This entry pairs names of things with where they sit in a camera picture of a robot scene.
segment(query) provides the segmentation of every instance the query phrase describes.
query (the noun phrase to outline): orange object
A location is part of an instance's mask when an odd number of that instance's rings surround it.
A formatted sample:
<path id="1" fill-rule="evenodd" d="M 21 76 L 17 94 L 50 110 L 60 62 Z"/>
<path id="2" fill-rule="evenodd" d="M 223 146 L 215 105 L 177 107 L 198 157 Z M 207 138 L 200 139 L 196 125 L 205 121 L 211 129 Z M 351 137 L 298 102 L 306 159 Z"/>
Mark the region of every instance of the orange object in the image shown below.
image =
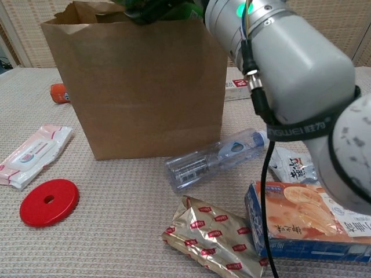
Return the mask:
<path id="1" fill-rule="evenodd" d="M 62 83 L 54 84 L 50 88 L 50 95 L 55 103 L 70 103 L 66 87 Z"/>

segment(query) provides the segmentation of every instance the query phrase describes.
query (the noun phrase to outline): snack package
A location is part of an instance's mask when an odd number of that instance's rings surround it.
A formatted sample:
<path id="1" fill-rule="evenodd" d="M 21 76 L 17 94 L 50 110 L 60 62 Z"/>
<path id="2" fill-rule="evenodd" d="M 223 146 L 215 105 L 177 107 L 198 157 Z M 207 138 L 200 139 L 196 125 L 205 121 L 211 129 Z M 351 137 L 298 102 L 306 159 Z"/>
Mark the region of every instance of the snack package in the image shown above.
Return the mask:
<path id="1" fill-rule="evenodd" d="M 371 216 L 335 203 L 319 185 L 267 182 L 267 225 L 273 256 L 371 261 Z M 256 250 L 265 256 L 260 182 L 245 196 Z"/>
<path id="2" fill-rule="evenodd" d="M 43 125 L 0 164 L 0 184 L 25 188 L 41 170 L 54 161 L 71 138 L 72 129 Z"/>
<path id="3" fill-rule="evenodd" d="M 319 185 L 317 173 L 309 153 L 297 153 L 289 149 L 276 147 L 272 153 L 269 166 L 282 182 Z"/>
<path id="4" fill-rule="evenodd" d="M 188 196 L 162 239 L 224 278 L 260 278 L 268 263 L 257 255 L 245 219 Z"/>

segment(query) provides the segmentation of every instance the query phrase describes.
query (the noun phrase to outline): plastic water bottle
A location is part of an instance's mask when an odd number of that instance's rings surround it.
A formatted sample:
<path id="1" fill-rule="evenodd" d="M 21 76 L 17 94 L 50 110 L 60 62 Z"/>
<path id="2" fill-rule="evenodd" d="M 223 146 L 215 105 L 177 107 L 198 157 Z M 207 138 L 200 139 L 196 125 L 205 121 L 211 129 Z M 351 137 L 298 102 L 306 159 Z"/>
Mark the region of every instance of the plastic water bottle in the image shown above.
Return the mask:
<path id="1" fill-rule="evenodd" d="M 201 179 L 258 157 L 267 144 L 265 131 L 246 129 L 203 150 L 168 159 L 165 167 L 171 186 L 178 193 Z"/>

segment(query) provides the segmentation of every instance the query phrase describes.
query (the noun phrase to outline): green indicator light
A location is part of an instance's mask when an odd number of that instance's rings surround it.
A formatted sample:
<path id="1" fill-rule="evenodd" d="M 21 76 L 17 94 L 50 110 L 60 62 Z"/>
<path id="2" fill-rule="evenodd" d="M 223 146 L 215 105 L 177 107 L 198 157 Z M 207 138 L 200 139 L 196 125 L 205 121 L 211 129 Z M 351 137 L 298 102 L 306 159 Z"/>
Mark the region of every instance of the green indicator light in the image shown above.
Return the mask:
<path id="1" fill-rule="evenodd" d="M 236 14 L 237 14 L 238 17 L 242 17 L 244 8 L 245 8 L 244 3 L 242 3 L 238 6 L 237 11 L 236 11 Z M 250 6 L 249 6 L 249 9 L 248 9 L 248 14 L 251 14 L 253 12 L 253 9 L 254 9 L 254 5 L 251 3 Z"/>
<path id="2" fill-rule="evenodd" d="M 251 3 L 248 9 L 248 14 L 251 14 L 253 12 L 254 5 Z"/>
<path id="3" fill-rule="evenodd" d="M 238 6 L 236 14 L 238 17 L 242 17 L 243 14 L 243 9 L 245 8 L 245 4 L 242 3 L 241 5 Z"/>

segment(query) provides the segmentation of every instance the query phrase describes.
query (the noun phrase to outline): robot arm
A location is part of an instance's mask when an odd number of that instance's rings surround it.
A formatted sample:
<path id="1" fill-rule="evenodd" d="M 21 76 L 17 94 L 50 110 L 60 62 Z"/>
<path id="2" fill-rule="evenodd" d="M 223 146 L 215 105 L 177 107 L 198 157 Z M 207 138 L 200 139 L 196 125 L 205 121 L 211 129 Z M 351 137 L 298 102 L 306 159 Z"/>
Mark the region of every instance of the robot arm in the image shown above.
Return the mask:
<path id="1" fill-rule="evenodd" d="M 245 0 L 199 2 L 206 8 L 207 29 L 242 71 L 240 26 Z M 269 105 L 282 125 L 292 125 L 351 103 L 355 69 L 343 52 L 285 2 L 254 0 L 248 11 L 248 33 Z M 362 214 L 371 214 L 371 133 L 366 132 L 371 129 L 370 112 L 371 96 L 361 97 L 341 113 L 329 136 L 304 141 L 323 188 L 340 205 Z M 279 135 L 320 128 L 321 122 Z"/>

